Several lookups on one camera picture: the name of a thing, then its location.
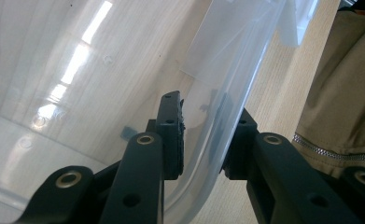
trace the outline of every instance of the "person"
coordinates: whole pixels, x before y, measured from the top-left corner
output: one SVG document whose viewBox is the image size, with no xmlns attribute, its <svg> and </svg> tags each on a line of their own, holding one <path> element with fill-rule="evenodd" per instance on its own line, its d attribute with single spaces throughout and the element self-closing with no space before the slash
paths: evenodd
<svg viewBox="0 0 365 224">
<path fill-rule="evenodd" d="M 327 175 L 365 167 L 365 1 L 337 12 L 292 144 Z"/>
</svg>

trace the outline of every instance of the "clear plastic lid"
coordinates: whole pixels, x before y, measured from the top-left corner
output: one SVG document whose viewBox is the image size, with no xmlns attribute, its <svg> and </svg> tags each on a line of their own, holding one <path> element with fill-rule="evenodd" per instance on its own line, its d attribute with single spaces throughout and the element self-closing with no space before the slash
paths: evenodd
<svg viewBox="0 0 365 224">
<path fill-rule="evenodd" d="M 284 4 L 214 0 L 197 31 L 201 1 L 0 1 L 0 222 L 17 219 L 54 171 L 120 160 L 168 91 L 181 91 L 187 129 L 164 222 L 190 221 Z"/>
</svg>

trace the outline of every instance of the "clothing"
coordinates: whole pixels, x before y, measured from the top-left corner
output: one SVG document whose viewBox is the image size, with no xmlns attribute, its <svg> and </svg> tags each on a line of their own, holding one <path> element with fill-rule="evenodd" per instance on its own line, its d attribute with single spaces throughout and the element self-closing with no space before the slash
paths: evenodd
<svg viewBox="0 0 365 224">
<path fill-rule="evenodd" d="M 326 150 L 292 142 L 323 173 L 365 167 L 365 16 L 337 13 L 296 133 Z"/>
</svg>

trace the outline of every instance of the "brown jacket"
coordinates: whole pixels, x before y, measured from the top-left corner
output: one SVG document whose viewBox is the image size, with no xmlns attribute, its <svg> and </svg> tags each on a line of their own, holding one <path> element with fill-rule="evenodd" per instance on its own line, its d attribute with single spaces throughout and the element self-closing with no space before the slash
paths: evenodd
<svg viewBox="0 0 365 224">
<path fill-rule="evenodd" d="M 296 133 L 319 171 L 365 166 L 365 16 L 337 13 Z"/>
</svg>

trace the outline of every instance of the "zipper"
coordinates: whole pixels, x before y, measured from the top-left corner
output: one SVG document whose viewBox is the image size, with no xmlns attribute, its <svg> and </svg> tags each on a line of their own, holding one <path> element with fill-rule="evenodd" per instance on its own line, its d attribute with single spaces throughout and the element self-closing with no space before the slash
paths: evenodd
<svg viewBox="0 0 365 224">
<path fill-rule="evenodd" d="M 306 147 L 314 152 L 316 152 L 318 155 L 329 157 L 338 161 L 365 161 L 365 153 L 362 154 L 350 154 L 350 155 L 343 155 L 343 154 L 337 154 L 334 152 L 327 151 L 326 149 L 320 148 L 307 139 L 303 138 L 302 136 L 295 133 L 293 135 L 293 141 L 298 143 L 299 145 Z"/>
</svg>

